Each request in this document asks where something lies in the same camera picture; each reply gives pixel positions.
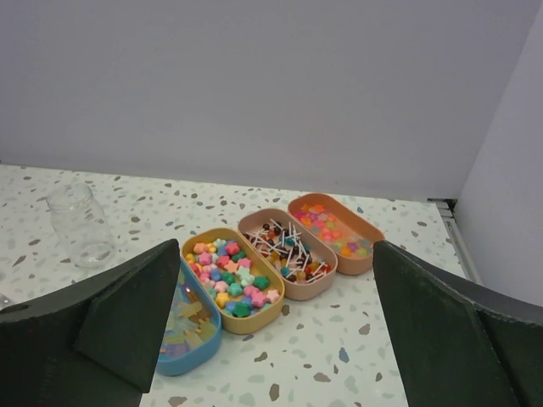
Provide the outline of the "yellow oval candy tray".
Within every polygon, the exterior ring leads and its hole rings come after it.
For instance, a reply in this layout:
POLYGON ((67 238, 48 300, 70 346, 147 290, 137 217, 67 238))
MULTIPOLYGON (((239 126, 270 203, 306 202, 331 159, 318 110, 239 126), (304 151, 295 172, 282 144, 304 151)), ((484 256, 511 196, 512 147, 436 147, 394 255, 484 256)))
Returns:
POLYGON ((216 228, 187 240, 182 258, 221 314, 223 328, 250 334, 280 314, 285 287, 240 233, 216 228))

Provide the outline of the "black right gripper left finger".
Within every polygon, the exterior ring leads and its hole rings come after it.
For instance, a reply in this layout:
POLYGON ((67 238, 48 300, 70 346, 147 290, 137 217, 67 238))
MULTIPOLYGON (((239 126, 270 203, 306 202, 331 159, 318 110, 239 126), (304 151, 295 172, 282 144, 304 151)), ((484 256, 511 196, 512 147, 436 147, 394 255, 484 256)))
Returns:
POLYGON ((177 240, 1 312, 3 406, 137 406, 180 269, 177 240))

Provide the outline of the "clear glass jar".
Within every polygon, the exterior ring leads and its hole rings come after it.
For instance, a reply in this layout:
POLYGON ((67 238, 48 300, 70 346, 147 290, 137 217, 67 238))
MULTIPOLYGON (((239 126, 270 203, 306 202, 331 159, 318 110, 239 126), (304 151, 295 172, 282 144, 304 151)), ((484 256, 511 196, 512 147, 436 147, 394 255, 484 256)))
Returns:
POLYGON ((46 198, 51 223, 71 262, 80 268, 97 269, 114 254, 114 240, 104 210, 81 183, 52 190, 46 198))

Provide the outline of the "blue oval candy tray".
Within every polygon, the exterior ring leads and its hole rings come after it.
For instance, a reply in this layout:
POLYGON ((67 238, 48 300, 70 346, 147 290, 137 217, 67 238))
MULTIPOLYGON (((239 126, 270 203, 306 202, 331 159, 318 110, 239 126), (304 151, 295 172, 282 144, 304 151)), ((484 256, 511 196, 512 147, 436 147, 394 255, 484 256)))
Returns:
POLYGON ((193 370, 215 355, 221 338, 221 313, 182 260, 156 372, 162 376, 180 376, 193 370))

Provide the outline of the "pink oval lollipop tray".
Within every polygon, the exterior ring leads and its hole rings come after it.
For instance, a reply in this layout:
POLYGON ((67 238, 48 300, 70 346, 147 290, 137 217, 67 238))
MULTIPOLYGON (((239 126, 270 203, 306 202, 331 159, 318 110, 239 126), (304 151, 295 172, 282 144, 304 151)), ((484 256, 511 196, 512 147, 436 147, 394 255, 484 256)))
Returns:
POLYGON ((261 209, 243 217, 238 231, 281 277, 285 297, 306 301, 334 282, 336 254, 282 209, 261 209))

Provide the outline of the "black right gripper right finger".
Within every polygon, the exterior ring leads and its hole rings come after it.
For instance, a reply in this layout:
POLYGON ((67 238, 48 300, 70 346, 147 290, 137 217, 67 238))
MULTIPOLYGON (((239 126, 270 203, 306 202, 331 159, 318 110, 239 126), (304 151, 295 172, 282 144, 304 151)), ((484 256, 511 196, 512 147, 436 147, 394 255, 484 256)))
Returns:
POLYGON ((542 308, 388 241, 373 271, 410 406, 540 406, 542 308))

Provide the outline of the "orange oval candy tray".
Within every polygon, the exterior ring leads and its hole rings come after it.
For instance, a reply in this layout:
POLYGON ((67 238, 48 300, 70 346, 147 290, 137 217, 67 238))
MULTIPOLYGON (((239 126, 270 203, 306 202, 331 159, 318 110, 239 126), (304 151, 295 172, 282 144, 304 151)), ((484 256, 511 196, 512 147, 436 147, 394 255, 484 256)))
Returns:
POLYGON ((338 273, 358 276, 372 268, 373 245, 384 240, 384 234, 338 200, 308 193, 291 201, 288 212, 335 252, 338 273))

